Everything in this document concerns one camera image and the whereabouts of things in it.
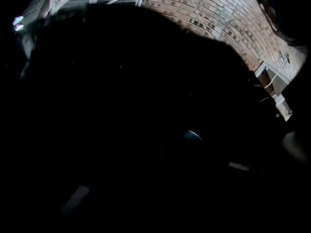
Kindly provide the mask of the white low stand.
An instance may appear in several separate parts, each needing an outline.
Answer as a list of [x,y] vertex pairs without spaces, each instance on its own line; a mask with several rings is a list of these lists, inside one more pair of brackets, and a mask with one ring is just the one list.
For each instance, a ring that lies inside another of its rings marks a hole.
[[281,68],[276,68],[267,62],[262,62],[259,68],[255,71],[255,76],[259,79],[264,89],[274,99],[276,108],[283,116],[285,121],[288,121],[292,115],[292,110],[282,95],[286,86],[290,83],[290,79],[283,73]]

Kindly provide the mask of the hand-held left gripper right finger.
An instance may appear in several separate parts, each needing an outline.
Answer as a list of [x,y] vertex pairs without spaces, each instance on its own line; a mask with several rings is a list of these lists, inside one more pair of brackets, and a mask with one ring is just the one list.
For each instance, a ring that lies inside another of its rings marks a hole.
[[217,217],[248,218],[258,205],[249,164],[220,152],[208,155],[208,206]]

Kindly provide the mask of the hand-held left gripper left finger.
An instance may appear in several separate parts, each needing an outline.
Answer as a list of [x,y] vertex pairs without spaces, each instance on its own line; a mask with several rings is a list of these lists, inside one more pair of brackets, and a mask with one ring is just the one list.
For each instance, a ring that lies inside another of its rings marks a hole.
[[31,233],[154,233],[158,154],[34,154],[21,164]]

